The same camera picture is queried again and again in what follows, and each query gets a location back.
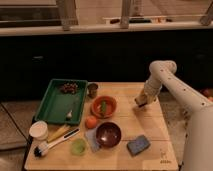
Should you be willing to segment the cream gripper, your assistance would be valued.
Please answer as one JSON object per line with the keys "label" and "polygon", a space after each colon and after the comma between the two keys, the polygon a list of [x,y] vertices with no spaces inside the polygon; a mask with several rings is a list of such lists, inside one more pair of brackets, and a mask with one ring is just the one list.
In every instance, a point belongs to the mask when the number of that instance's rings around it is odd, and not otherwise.
{"label": "cream gripper", "polygon": [[137,105],[140,105],[143,103],[150,104],[154,102],[155,100],[156,100],[156,96],[146,92],[144,89],[142,89],[139,95],[135,98],[135,102]]}

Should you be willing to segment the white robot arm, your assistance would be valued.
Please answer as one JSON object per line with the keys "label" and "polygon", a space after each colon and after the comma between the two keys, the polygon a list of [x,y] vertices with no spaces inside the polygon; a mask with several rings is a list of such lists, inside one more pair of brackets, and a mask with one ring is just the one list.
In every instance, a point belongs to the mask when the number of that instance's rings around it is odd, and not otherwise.
{"label": "white robot arm", "polygon": [[135,98],[136,104],[152,103],[165,86],[191,115],[180,171],[213,171],[213,102],[175,76],[174,61],[153,61],[149,71],[144,88]]}

